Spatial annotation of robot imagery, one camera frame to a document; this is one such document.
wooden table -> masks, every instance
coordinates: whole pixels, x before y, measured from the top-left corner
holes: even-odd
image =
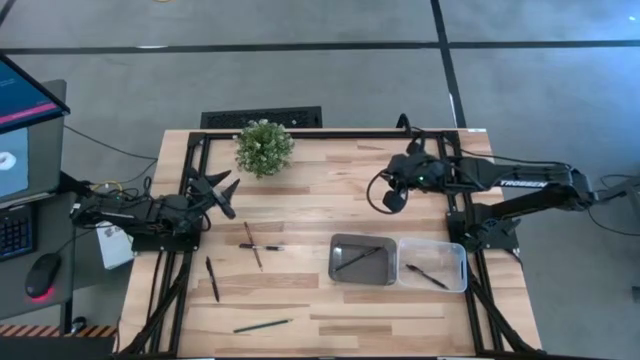
[[[177,193],[188,135],[189,131],[165,133],[154,196]],[[486,132],[460,130],[460,138],[464,149],[491,152]],[[336,283],[328,276],[329,242],[335,233],[448,241],[443,195],[413,192],[402,213],[393,216],[379,214],[367,204],[367,183],[393,154],[404,152],[407,143],[407,139],[297,140],[290,169],[256,180],[236,170],[232,140],[215,140],[207,174],[233,169],[227,184],[241,179],[233,197],[238,216],[230,221],[217,208],[209,211],[213,228],[203,233],[194,254],[179,356],[473,355],[463,294],[399,284]],[[427,151],[437,154],[435,146],[435,141],[427,141]],[[376,184],[374,201],[379,202],[384,191],[384,182]],[[473,199],[493,203],[503,197],[495,188],[474,194]],[[247,241],[244,221],[257,244],[286,247],[282,252],[260,252],[262,273],[253,252],[238,248]],[[212,295],[206,256],[213,262],[220,304]],[[145,323],[156,257],[148,253],[135,259],[120,322],[122,346]],[[487,251],[486,257],[498,308],[525,341],[539,347],[519,264],[500,250]],[[478,306],[485,346],[490,349],[486,314]],[[294,321],[243,334],[232,332],[287,318]],[[167,347],[172,319],[170,310],[161,349]]]

potted plant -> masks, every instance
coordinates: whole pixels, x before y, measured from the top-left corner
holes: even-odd
[[[282,125],[270,123],[267,119],[249,121],[249,126],[234,138],[238,144],[238,168],[258,179],[274,175],[290,165],[289,156],[294,142]]]

transparent container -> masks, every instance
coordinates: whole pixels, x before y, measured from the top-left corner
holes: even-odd
[[[467,289],[467,252],[460,244],[403,238],[398,245],[397,274],[404,286],[461,293]]]

computer screen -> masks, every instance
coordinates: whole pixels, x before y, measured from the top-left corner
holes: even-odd
[[[0,54],[0,134],[68,113],[62,101]]]

concrete floor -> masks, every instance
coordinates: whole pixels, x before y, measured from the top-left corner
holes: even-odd
[[[450,41],[640,39],[640,5],[630,1],[441,2]],[[437,40],[428,1],[266,3],[17,0],[0,28],[0,48]],[[640,49],[452,55],[467,125],[487,128],[496,154],[571,163],[596,188],[604,174],[640,169]],[[165,129],[197,127],[202,111],[320,105],[325,127],[389,126],[400,112],[418,126],[454,126],[439,50],[11,58],[40,81],[67,80],[67,124],[146,155],[157,153]],[[86,160],[93,152],[101,162]],[[65,134],[63,167],[78,178],[126,179],[144,165]],[[640,233],[623,201],[593,213]],[[640,239],[555,210],[527,216],[518,235],[544,348],[636,359],[640,304],[631,286],[640,285]],[[76,291],[75,312],[114,323],[128,269],[87,273],[83,283],[92,286]],[[9,321],[55,324],[57,309]]]

